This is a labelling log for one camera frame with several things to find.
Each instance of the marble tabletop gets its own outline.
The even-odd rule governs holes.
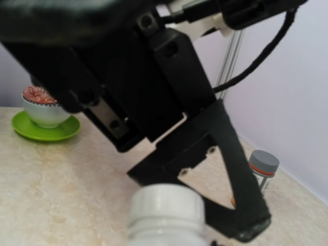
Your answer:
[[[58,143],[17,135],[0,108],[0,246],[123,246],[127,211],[138,189],[126,171],[154,146],[143,141],[126,154],[82,115],[78,136]],[[253,148],[243,142],[247,156]],[[231,206],[219,151],[181,178],[203,195]],[[328,207],[279,170],[266,200],[273,223],[251,246],[327,245]],[[206,227],[208,241],[241,245]]]

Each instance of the gray lid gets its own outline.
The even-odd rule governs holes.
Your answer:
[[[263,172],[275,173],[278,170],[280,162],[268,152],[255,150],[250,158],[250,164]]]

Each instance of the pill bottle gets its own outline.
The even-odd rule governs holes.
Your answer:
[[[266,151],[255,150],[251,155],[249,165],[264,196],[270,182],[276,175],[280,162],[275,156]]]
[[[202,237],[204,217],[202,197],[189,188],[142,188],[131,202],[128,246],[208,246]]]

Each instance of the green plate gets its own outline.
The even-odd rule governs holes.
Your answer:
[[[68,139],[75,136],[81,129],[81,124],[77,118],[71,116],[64,123],[53,129],[38,127],[32,122],[25,111],[16,114],[11,125],[20,135],[38,141],[54,142]]]

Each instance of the metal pole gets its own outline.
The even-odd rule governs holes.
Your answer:
[[[233,33],[223,59],[223,65],[218,75],[216,86],[223,85],[232,78],[244,35],[245,29]],[[224,100],[226,95],[227,90],[218,93],[217,97]]]

